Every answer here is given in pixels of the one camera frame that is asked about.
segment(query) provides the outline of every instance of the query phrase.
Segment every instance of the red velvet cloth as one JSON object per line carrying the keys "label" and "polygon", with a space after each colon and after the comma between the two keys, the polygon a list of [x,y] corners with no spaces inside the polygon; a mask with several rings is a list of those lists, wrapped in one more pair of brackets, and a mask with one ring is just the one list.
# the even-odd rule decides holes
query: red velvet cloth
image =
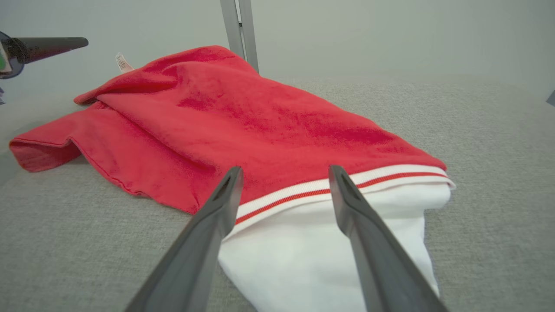
{"label": "red velvet cloth", "polygon": [[110,182],[195,213],[233,166],[241,202],[396,164],[445,165],[374,122],[259,76],[223,47],[155,60],[75,98],[89,108],[17,136],[10,149],[37,172],[84,154]]}

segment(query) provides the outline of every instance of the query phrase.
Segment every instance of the red stripe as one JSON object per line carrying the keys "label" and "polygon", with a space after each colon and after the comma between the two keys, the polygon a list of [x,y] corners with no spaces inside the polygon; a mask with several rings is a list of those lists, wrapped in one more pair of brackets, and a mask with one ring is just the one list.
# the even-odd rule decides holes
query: red stripe
{"label": "red stripe", "polygon": [[[385,181],[389,181],[389,180],[393,180],[393,179],[398,179],[398,178],[409,178],[409,177],[427,177],[427,176],[434,176],[434,177],[444,177],[444,178],[448,178],[447,176],[443,175],[443,174],[439,174],[439,173],[432,173],[432,172],[407,172],[407,173],[396,173],[396,174],[391,174],[391,175],[386,175],[385,177],[381,177],[381,178],[376,178],[361,184],[357,184],[356,187],[360,188],[365,188],[365,187],[369,187],[371,185],[377,184],[377,183],[382,183]],[[311,192],[306,192],[306,193],[300,193],[300,194],[296,194],[296,195],[291,195],[288,196],[286,198],[282,198],[276,202],[273,202],[269,205],[266,205],[260,209],[257,209],[251,213],[247,213],[242,217],[237,218],[237,220],[235,221],[235,225],[246,221],[254,216],[256,216],[257,214],[263,213],[266,210],[272,209],[273,207],[277,206],[277,205],[281,205],[283,203],[289,202],[290,200],[294,200],[294,199],[299,199],[299,198],[303,198],[303,197],[308,197],[308,196],[314,196],[314,195],[321,195],[321,194],[330,194],[330,189],[321,189],[321,190],[314,190]]]}

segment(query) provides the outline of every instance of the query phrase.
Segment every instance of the red and white garment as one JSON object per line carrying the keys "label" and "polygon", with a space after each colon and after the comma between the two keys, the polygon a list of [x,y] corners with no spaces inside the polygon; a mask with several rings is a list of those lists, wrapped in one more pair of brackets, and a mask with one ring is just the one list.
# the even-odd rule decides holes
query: red and white garment
{"label": "red and white garment", "polygon": [[258,311],[361,307],[352,252],[331,209],[332,164],[435,284],[422,212],[442,207],[453,184],[440,160],[371,120],[263,78],[222,47],[155,60],[75,102],[91,105],[10,142],[19,164],[36,172],[82,154],[124,191],[192,214],[241,166],[236,227],[219,259]]}

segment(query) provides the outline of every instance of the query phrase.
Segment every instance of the gray fabric tabletop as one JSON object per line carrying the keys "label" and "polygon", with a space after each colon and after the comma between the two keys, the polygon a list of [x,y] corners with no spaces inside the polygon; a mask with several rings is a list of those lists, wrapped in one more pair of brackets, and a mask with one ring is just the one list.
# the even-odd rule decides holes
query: gray fabric tabletop
{"label": "gray fabric tabletop", "polygon": [[[555,311],[555,108],[507,85],[287,79],[442,159],[458,189],[426,214],[452,312]],[[83,157],[18,167],[13,136],[79,109],[0,107],[0,311],[122,311],[190,216],[125,194]],[[208,311],[253,311],[220,268]]]}

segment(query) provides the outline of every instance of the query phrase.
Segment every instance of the white wall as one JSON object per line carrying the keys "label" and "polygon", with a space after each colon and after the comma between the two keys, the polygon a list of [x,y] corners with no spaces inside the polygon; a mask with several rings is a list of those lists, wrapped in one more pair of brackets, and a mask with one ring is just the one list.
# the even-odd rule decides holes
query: white wall
{"label": "white wall", "polygon": [[269,78],[464,74],[555,89],[555,0],[251,0]]}
{"label": "white wall", "polygon": [[134,67],[199,46],[228,47],[219,0],[0,0],[0,31],[11,37],[86,37],[89,46],[25,67],[0,80],[10,99],[28,93],[69,98]]}

